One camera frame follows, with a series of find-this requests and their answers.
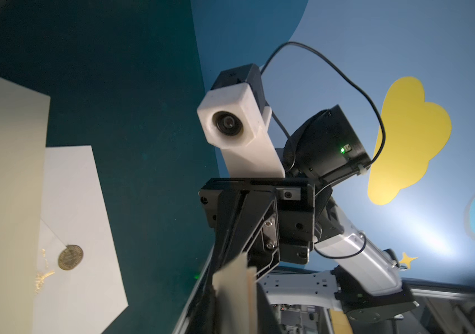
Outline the cream envelope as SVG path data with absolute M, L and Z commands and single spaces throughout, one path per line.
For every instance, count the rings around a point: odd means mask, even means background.
M 30 333 L 50 98 L 0 77 L 0 333 Z

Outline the white envelope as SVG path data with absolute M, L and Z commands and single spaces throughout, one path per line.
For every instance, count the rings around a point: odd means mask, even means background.
M 64 271 L 69 244 L 84 257 Z M 103 333 L 127 307 L 93 150 L 46 148 L 33 333 Z

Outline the pink lined letter paper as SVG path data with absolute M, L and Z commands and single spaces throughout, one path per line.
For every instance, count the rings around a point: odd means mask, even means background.
M 257 333 L 256 268 L 241 253 L 212 276 L 215 290 L 215 332 Z

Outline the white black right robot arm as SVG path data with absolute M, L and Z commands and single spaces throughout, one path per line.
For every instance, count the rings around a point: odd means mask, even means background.
M 370 242 L 333 199 L 333 187 L 370 160 L 339 106 L 309 118 L 282 151 L 257 106 L 224 103 L 198 115 L 230 174 L 199 193 L 215 231 L 210 273 L 244 253 L 263 279 L 279 263 L 306 264 L 316 252 L 336 262 L 333 298 L 353 320 L 379 322 L 417 307 L 394 253 Z

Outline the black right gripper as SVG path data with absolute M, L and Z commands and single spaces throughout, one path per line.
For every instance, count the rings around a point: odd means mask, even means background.
M 215 232 L 211 274 L 241 254 L 259 276 L 282 262 L 308 263 L 315 223 L 315 187 L 308 179 L 213 178 L 199 197 Z

